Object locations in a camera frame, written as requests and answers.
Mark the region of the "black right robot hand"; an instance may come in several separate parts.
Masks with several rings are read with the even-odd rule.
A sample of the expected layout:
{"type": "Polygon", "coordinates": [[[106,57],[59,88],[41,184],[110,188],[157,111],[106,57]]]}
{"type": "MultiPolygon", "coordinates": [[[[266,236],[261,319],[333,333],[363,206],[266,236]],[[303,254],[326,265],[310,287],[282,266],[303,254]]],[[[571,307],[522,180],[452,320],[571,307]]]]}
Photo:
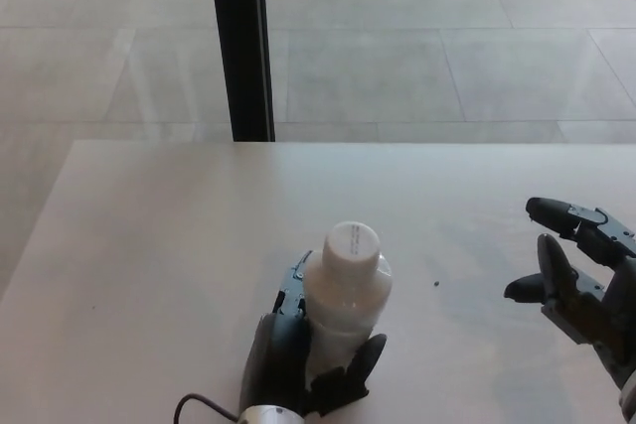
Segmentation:
{"type": "Polygon", "coordinates": [[[537,239],[540,271],[508,284],[504,297],[539,303],[541,312],[578,345],[591,345],[618,388],[635,371],[635,232],[607,211],[530,198],[531,220],[555,232],[537,239]],[[560,239],[613,272],[602,286],[569,262],[560,239]]]}

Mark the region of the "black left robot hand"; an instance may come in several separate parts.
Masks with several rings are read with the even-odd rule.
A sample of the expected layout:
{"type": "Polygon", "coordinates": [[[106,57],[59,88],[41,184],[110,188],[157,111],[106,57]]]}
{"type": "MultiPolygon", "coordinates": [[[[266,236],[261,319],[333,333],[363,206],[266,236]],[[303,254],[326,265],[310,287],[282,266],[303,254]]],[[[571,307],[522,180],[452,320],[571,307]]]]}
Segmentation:
{"type": "Polygon", "coordinates": [[[367,339],[346,368],[306,382],[312,331],[302,280],[310,255],[286,272],[272,312],[257,325],[242,375],[238,423],[303,423],[311,413],[324,417],[369,394],[366,381],[386,346],[384,334],[367,339]]]}

